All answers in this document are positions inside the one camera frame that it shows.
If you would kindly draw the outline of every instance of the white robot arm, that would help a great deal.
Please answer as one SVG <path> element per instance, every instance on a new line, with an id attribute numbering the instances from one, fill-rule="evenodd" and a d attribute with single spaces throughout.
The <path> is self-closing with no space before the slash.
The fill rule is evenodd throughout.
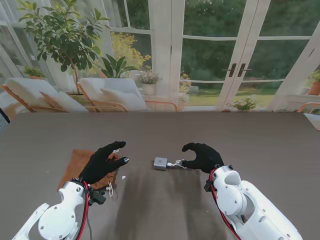
<path id="1" fill-rule="evenodd" d="M 208 182 L 222 218 L 238 239 L 302 240 L 295 226 L 253 184 L 241 180 L 232 166 L 212 171 Z"/>
<path id="2" fill-rule="evenodd" d="M 75 207 L 84 202 L 84 187 L 68 181 L 59 189 L 61 203 L 39 206 L 12 240 L 29 240 L 29 231 L 39 220 L 38 232 L 46 240 L 74 240 L 78 232 Z"/>

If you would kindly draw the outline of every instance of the gray table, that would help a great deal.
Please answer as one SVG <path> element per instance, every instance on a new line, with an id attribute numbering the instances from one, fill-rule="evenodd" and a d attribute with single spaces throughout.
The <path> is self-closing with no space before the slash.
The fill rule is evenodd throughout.
<path id="1" fill-rule="evenodd" d="M 320 133 L 302 114 L 266 112 L 20 114 L 0 135 L 1 239 L 42 203 L 60 201 L 56 187 L 73 148 L 95 151 L 115 140 L 127 142 L 130 163 L 118 172 L 118 198 L 89 209 L 95 240 L 233 239 L 203 190 L 207 174 L 151 168 L 155 157 L 193 159 L 181 152 L 188 142 L 214 147 L 304 239 L 319 239 Z"/>

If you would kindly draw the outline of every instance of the cork mat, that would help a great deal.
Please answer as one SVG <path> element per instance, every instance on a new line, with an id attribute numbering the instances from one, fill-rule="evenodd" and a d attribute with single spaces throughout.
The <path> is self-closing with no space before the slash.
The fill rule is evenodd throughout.
<path id="1" fill-rule="evenodd" d="M 69 162 L 64 175 L 59 183 L 57 189 L 60 189 L 65 182 L 70 181 L 72 178 L 78 178 L 81 171 L 85 168 L 86 164 L 89 162 L 89 159 L 94 151 L 90 150 L 82 150 L 82 149 L 73 149 L 71 161 Z M 110 159 L 114 159 L 114 161 L 118 160 L 119 157 L 117 155 L 113 155 L 113 153 L 109 156 Z M 91 184 L 93 189 L 100 189 L 106 186 L 109 186 L 109 182 L 112 183 L 112 187 L 116 188 L 116 176 L 117 170 L 111 173 L 108 173 L 103 179 L 96 182 L 95 184 Z"/>

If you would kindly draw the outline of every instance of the red cable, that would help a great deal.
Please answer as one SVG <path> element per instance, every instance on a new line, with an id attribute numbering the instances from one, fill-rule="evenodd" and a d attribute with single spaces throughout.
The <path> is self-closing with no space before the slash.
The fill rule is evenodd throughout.
<path id="1" fill-rule="evenodd" d="M 83 181 L 83 185 L 84 185 L 84 187 L 86 189 L 86 192 L 88 192 L 88 185 L 87 185 L 87 183 L 85 181 Z M 80 229 L 79 237 L 76 240 L 79 240 L 81 238 L 82 232 L 85 229 L 88 210 L 89 210 L 89 194 L 87 193 L 85 195 L 85 213 L 84 213 L 83 225 L 82 225 L 82 228 Z"/>
<path id="2" fill-rule="evenodd" d="M 211 192 L 212 192 L 212 196 L 213 196 L 213 198 L 214 198 L 214 201 L 215 201 L 215 204 L 216 204 L 216 206 L 218 207 L 218 203 L 217 203 L 217 197 L 216 197 L 216 193 L 215 193 L 215 189 L 214 189 L 214 186 L 213 186 L 213 183 L 212 183 L 212 175 L 213 175 L 213 173 L 215 172 L 215 168 L 211 171 L 211 173 L 210 173 L 210 175 L 209 175 L 209 180 L 210 180 L 210 182 L 211 182 Z M 236 238 L 238 239 L 238 240 L 241 240 L 240 239 L 240 237 L 238 236 L 238 234 L 235 232 L 235 230 L 233 229 L 233 227 L 230 225 L 230 223 L 228 222 L 228 220 L 227 220 L 227 218 L 226 218 L 226 216 L 224 215 L 224 213 L 222 212 L 222 211 L 220 211 L 220 209 L 219 209 L 219 212 L 220 212 L 220 214 L 221 214 L 221 217 L 222 217 L 222 219 L 223 219 L 223 221 L 224 221 L 224 223 L 227 225 L 227 227 L 231 230 L 231 232 L 236 236 Z"/>

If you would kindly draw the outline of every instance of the tree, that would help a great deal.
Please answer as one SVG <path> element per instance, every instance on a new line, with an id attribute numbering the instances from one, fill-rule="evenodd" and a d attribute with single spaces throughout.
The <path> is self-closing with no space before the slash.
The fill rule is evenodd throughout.
<path id="1" fill-rule="evenodd" d="M 58 3 L 56 8 L 44 6 L 49 11 L 49 15 L 41 15 L 40 8 L 35 2 L 18 0 L 22 5 L 19 10 L 29 11 L 19 19 L 27 20 L 25 31 L 34 34 L 34 41 L 37 43 L 39 61 L 48 56 L 61 64 L 61 71 L 65 72 L 68 66 L 74 70 L 75 84 L 78 88 L 78 70 L 85 70 L 87 66 L 92 68 L 92 62 L 98 58 L 101 51 L 96 46 L 96 40 L 102 32 L 103 27 L 109 28 L 103 21 L 109 20 L 101 17 L 101 13 L 95 8 L 91 17 L 85 17 L 86 20 L 79 22 L 75 11 L 77 0 L 64 0 L 66 6 Z"/>
<path id="2" fill-rule="evenodd" d="M 150 55 L 143 56 L 133 47 L 133 44 L 137 41 L 133 34 L 111 32 L 111 39 L 113 55 L 116 60 L 125 56 L 128 65 L 138 69 L 144 66 L 145 61 L 150 60 Z"/>

